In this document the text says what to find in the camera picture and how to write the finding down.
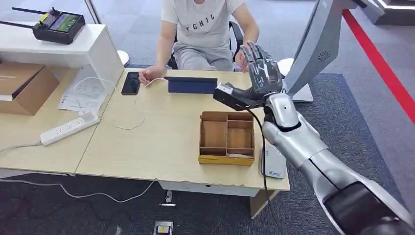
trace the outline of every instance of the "white device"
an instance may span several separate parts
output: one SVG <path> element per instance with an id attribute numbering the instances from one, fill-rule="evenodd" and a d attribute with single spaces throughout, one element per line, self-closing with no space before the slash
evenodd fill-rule
<path id="1" fill-rule="evenodd" d="M 153 235 L 172 235 L 173 222 L 172 221 L 156 221 L 154 225 Z"/>
<path id="2" fill-rule="evenodd" d="M 55 127 L 49 131 L 46 131 L 40 135 L 40 141 L 43 146 L 53 144 L 57 141 L 60 141 L 63 138 L 66 138 L 70 135 L 78 133 L 82 130 L 87 129 L 88 127 L 94 126 L 101 121 L 101 118 L 97 113 L 87 111 L 82 114 L 79 118 L 72 120 L 68 123 L 65 123 L 61 126 Z"/>
<path id="3" fill-rule="evenodd" d="M 265 157 L 265 176 L 284 179 L 285 173 L 287 172 L 287 161 L 278 149 L 268 142 L 265 143 Z M 263 162 L 264 156 L 261 155 L 260 168 L 262 174 L 264 174 Z"/>

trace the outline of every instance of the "power outlet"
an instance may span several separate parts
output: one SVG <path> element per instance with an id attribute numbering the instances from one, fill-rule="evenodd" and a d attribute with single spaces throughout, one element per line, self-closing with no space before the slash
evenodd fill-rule
<path id="1" fill-rule="evenodd" d="M 71 136 L 82 130 L 87 129 L 101 121 L 95 112 L 88 111 L 81 115 L 80 118 L 72 120 L 52 130 L 46 131 L 40 135 L 40 140 L 44 146 L 53 144 L 63 138 Z"/>

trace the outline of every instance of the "black cable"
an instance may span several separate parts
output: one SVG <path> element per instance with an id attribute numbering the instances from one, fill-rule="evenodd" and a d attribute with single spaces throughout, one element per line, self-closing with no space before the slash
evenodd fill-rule
<path id="1" fill-rule="evenodd" d="M 104 231 L 105 231 L 104 234 L 107 233 L 108 229 L 113 224 L 113 222 L 115 220 L 115 217 L 117 217 L 117 216 L 122 216 L 123 214 L 125 214 L 126 217 L 128 218 L 128 220 L 130 221 L 130 223 L 133 223 L 134 222 L 133 219 L 132 219 L 132 217 L 131 217 L 131 215 L 128 213 L 128 211 L 126 209 L 123 209 L 122 211 L 116 211 L 116 212 L 114 212 L 114 213 L 111 214 L 111 216 L 110 216 L 109 219 L 105 219 L 105 218 L 99 216 L 99 214 L 96 211 L 95 207 L 93 206 L 92 202 L 90 202 L 88 200 L 74 199 L 71 203 L 62 204 L 58 208 L 54 209 L 51 212 L 47 212 L 47 213 L 42 214 L 42 215 L 35 215 L 30 210 L 30 208 L 31 208 L 31 206 L 30 206 L 31 202 L 28 200 L 28 196 L 25 196 L 25 197 L 7 197 L 6 199 L 8 199 L 8 200 L 10 200 L 10 199 L 12 199 L 12 200 L 13 199 L 14 200 L 19 200 L 20 203 L 17 206 L 17 209 L 16 210 L 14 210 L 8 216 L 5 216 L 3 218 L 0 218 L 0 223 L 7 222 L 7 221 L 9 221 L 9 219 L 14 218 L 24 208 L 24 206 L 26 206 L 26 214 L 27 214 L 27 217 L 29 219 L 36 220 L 36 219 L 45 219 L 45 218 L 51 217 L 51 216 L 55 215 L 57 212 L 59 212 L 59 211 L 61 211 L 63 209 L 66 209 L 68 207 L 71 207 L 71 206 L 73 206 L 73 204 L 78 204 L 78 203 L 87 204 L 90 207 L 90 209 L 92 210 L 95 218 L 99 222 L 105 224 L 105 226 L 104 226 Z"/>
<path id="2" fill-rule="evenodd" d="M 267 198 L 268 206 L 270 208 L 270 211 L 271 211 L 272 217 L 274 219 L 274 222 L 275 222 L 275 224 L 277 225 L 277 227 L 279 229 L 279 226 L 278 226 L 278 223 L 277 223 L 277 219 L 276 219 L 276 217 L 274 215 L 274 211 L 272 210 L 272 207 L 271 207 L 271 200 L 268 197 L 267 178 L 265 177 L 265 153 L 266 153 L 266 151 L 265 151 L 265 137 L 264 137 L 264 133 L 262 132 L 262 125 L 261 125 L 261 122 L 259 121 L 259 118 L 250 109 L 247 109 L 247 111 L 255 118 L 256 122 L 259 125 L 259 129 L 261 130 L 261 134 L 262 134 L 262 159 L 263 159 L 263 161 L 262 161 L 262 167 L 263 167 L 263 173 L 262 173 L 262 175 L 264 176 L 265 196 Z"/>

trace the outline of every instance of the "robot forearm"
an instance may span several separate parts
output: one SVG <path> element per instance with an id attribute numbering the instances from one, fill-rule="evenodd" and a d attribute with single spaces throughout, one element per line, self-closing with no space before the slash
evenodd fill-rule
<path id="1" fill-rule="evenodd" d="M 263 124 L 265 138 L 307 180 L 340 234 L 413 234 L 408 211 L 375 181 L 336 158 L 288 95 L 271 95 L 267 106 L 272 112 Z"/>

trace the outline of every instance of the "gray carpet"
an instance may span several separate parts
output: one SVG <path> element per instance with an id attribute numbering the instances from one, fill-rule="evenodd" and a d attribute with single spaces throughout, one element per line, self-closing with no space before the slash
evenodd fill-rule
<path id="1" fill-rule="evenodd" d="M 297 104 L 297 108 L 332 152 L 403 202 L 343 76 L 320 74 L 311 89 L 315 102 Z M 172 220 L 174 234 L 180 235 L 332 234 L 305 180 L 292 167 L 288 169 L 292 191 L 272 201 L 277 224 L 270 208 L 251 220 L 246 197 L 174 192 L 177 207 L 165 208 L 158 206 L 165 194 L 158 184 L 141 198 L 117 204 L 103 196 L 72 199 L 59 187 L 0 183 L 0 235 L 114 235 L 117 225 L 124 229 L 122 235 L 147 235 L 156 220 Z M 139 194 L 149 184 L 80 175 L 14 178 L 61 182 L 76 195 L 100 191 L 118 199 Z"/>

